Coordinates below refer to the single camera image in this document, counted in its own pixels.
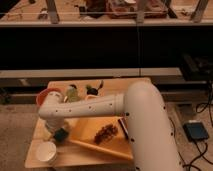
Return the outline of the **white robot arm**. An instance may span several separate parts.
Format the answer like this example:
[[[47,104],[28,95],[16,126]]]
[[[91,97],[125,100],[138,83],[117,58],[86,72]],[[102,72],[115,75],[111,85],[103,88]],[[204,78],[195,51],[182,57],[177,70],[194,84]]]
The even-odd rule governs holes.
[[[52,91],[39,109],[47,122],[92,116],[126,117],[136,171],[183,171],[164,100],[152,83],[136,81],[125,93],[72,103],[61,103]]]

